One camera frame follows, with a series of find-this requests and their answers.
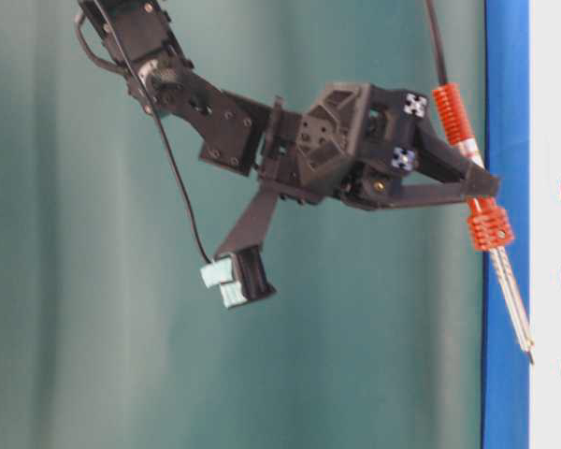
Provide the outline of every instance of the green curtain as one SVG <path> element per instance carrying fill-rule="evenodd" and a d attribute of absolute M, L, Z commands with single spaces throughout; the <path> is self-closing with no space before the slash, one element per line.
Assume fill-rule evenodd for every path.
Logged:
<path fill-rule="evenodd" d="M 482 3 L 438 1 L 481 143 Z M 335 80 L 436 84 L 420 0 L 164 6 L 200 75 L 268 104 L 303 110 Z M 153 123 L 85 59 L 76 11 L 0 2 L 0 448 L 479 447 L 466 208 L 281 203 L 264 253 L 279 293 L 224 310 Z M 212 252 L 256 184 L 165 126 Z"/>

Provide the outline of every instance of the robotic arm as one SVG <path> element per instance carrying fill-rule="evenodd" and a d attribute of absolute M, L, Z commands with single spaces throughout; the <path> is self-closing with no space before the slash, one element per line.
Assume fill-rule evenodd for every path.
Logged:
<path fill-rule="evenodd" d="M 317 205 L 331 197 L 380 210 L 496 196 L 498 179 L 437 137 L 422 94 L 332 83 L 304 113 L 285 110 L 280 98 L 270 107 L 199 77 L 156 0 L 79 4 L 81 45 L 97 65 L 125 78 L 147 114 L 188 122 L 204 139 L 202 161 L 242 176 L 257 174 L 253 201 L 214 262 L 202 269 L 207 286 L 221 286 L 228 308 L 275 292 L 261 251 L 279 198 Z M 86 18 L 113 63 L 87 48 L 80 33 Z M 416 171 L 434 182 L 407 185 Z"/>

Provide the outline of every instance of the wire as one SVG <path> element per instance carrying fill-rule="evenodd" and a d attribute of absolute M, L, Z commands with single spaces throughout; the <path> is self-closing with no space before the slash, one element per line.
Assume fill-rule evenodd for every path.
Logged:
<path fill-rule="evenodd" d="M 133 75 L 133 78 L 137 82 L 137 85 L 139 86 L 139 89 L 141 90 L 141 92 L 145 96 L 146 100 L 148 101 L 148 105 L 151 108 L 151 116 L 152 116 L 154 122 L 156 123 L 156 127 L 158 128 L 158 132 L 160 133 L 160 137 L 162 138 L 162 141 L 165 145 L 166 156 L 168 158 L 168 162 L 170 163 L 172 171 L 175 175 L 175 180 L 177 182 L 177 185 L 179 187 L 181 196 L 183 198 L 183 202 L 185 204 L 185 209 L 187 211 L 187 215 L 188 215 L 189 221 L 191 223 L 191 230 L 192 230 L 192 234 L 194 236 L 195 245 L 197 246 L 197 250 L 199 251 L 200 255 L 204 259 L 204 262 L 206 262 L 207 264 L 210 264 L 211 260 L 209 259 L 208 255 L 206 254 L 206 251 L 204 250 L 204 245 L 202 244 L 201 238 L 199 237 L 199 232 L 197 230 L 197 223 L 195 222 L 194 209 L 192 207 L 191 200 L 189 198 L 189 194 L 187 193 L 187 188 L 185 187 L 185 183 L 183 182 L 183 179 L 180 175 L 179 167 L 177 166 L 177 161 L 175 160 L 175 155 L 173 154 L 172 149 L 170 147 L 170 142 L 168 141 L 168 137 L 166 136 L 166 131 L 165 131 L 163 125 L 162 125 L 162 121 L 160 120 L 160 117 L 158 116 L 158 114 L 156 112 L 156 107 L 154 105 L 154 102 L 151 99 L 150 94 L 148 94 L 148 90 L 144 86 L 143 82 L 141 82 L 141 80 L 139 79 L 139 75 L 138 75 L 137 71 L 131 65 L 129 55 L 126 52 L 126 50 L 125 50 L 125 48 L 122 44 L 121 37 L 119 36 L 119 33 L 116 31 L 116 28 L 114 27 L 114 23 L 112 22 L 112 19 L 110 18 L 110 15 L 108 14 L 106 9 L 104 8 L 104 5 L 103 5 L 102 1 L 101 0 L 93 0 L 93 2 L 97 6 L 97 8 L 100 10 L 100 12 L 102 13 L 102 16 L 104 17 L 104 20 L 106 21 L 106 23 L 110 27 L 110 32 L 111 32 L 112 36 L 114 37 L 116 45 L 119 47 L 122 58 L 124 59 L 125 63 L 127 64 L 127 67 L 129 68 L 129 71 L 131 72 L 131 75 Z"/>
<path fill-rule="evenodd" d="M 81 30 L 81 27 L 85 23 L 85 19 L 86 19 L 85 13 L 83 11 L 80 11 L 77 17 L 75 18 L 75 34 L 77 35 L 77 40 L 79 41 L 81 48 L 83 49 L 83 51 L 85 51 L 85 54 L 87 54 L 87 57 L 90 58 L 90 60 L 95 65 L 97 65 L 98 67 L 104 70 L 107 70 L 108 72 L 115 73 L 117 75 L 123 75 L 123 76 L 128 75 L 129 72 L 127 71 L 126 68 L 120 67 L 116 64 L 113 64 L 105 59 L 98 57 L 92 51 L 92 49 L 90 49 L 89 44 L 87 43 L 85 37 L 83 36 L 83 31 Z"/>
<path fill-rule="evenodd" d="M 440 36 L 439 19 L 437 19 L 437 12 L 434 8 L 434 0 L 425 0 L 425 3 L 426 11 L 428 12 L 428 21 L 430 23 L 430 31 L 432 31 L 432 43 L 437 74 L 439 75 L 439 85 L 444 86 L 449 83 L 449 77 L 447 76 L 445 54 L 442 47 L 442 37 Z"/>

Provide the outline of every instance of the screw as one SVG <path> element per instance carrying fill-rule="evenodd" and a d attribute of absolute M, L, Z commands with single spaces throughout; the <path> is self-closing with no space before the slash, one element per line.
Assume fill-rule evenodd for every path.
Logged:
<path fill-rule="evenodd" d="M 164 100 L 167 105 L 171 105 L 175 102 L 175 97 L 173 94 L 166 94 Z"/>
<path fill-rule="evenodd" d="M 384 192 L 384 184 L 381 181 L 374 182 L 374 190 L 377 192 Z"/>

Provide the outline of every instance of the blue vertical strip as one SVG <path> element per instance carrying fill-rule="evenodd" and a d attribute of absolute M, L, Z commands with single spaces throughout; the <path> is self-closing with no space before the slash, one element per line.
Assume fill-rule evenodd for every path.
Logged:
<path fill-rule="evenodd" d="M 486 158 L 490 170 L 502 180 L 499 203 L 509 211 L 516 235 L 515 243 L 509 248 L 511 262 L 527 301 L 530 122 L 527 0 L 486 0 L 486 62 Z M 492 268 L 488 273 L 482 359 L 483 448 L 526 449 L 529 445 L 528 361 L 517 345 Z"/>

